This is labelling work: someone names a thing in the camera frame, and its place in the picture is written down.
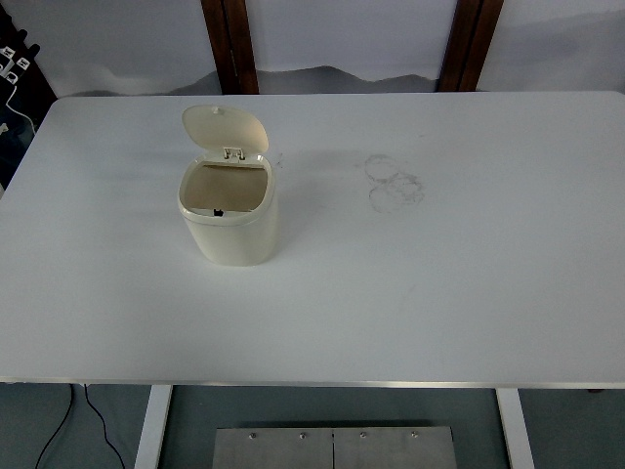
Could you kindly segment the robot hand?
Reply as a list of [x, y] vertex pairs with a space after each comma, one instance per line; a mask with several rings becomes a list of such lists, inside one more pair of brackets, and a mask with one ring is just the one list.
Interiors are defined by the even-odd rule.
[[13, 18], [1, 7], [1, 78], [12, 85], [34, 85], [42, 80], [35, 60], [40, 45], [28, 45], [26, 37], [27, 31], [17, 28]]

